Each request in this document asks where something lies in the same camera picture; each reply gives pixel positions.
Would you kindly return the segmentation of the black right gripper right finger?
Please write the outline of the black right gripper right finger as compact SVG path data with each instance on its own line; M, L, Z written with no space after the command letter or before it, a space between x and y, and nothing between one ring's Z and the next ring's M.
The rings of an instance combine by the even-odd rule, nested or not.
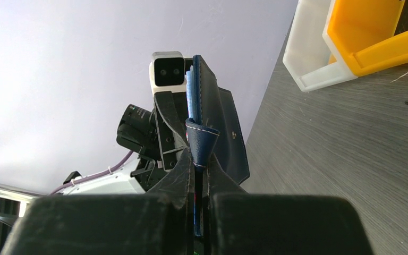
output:
M249 194L204 161L205 254L373 254L354 206L327 195Z

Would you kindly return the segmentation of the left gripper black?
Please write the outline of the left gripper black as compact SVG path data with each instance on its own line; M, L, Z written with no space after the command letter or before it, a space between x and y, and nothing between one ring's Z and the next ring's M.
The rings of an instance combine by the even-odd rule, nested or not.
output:
M130 176L148 191L166 172L173 170L188 149L185 92L154 94L155 112L130 104L117 128L117 143L138 154L139 163Z

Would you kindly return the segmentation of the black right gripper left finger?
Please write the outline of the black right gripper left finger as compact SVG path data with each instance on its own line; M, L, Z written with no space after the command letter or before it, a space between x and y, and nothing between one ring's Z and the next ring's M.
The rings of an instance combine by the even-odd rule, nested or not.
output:
M189 149L145 194L50 195L10 232L2 254L193 254Z

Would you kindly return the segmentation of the blue leather card holder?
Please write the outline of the blue leather card holder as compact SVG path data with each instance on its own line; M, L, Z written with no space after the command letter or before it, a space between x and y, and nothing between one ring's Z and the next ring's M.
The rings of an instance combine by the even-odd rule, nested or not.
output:
M186 137L198 180L215 157L223 172L236 184L243 183L250 170L232 93L218 86L201 55L193 56L186 78Z

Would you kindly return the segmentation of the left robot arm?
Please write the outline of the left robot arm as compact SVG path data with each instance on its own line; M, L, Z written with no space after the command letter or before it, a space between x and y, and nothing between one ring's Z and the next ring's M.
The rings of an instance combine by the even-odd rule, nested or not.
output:
M187 118L184 92L160 92L154 107L130 104L117 126L116 142L129 150L115 166L83 176L71 172L53 194L142 194L153 188L177 165L185 143Z

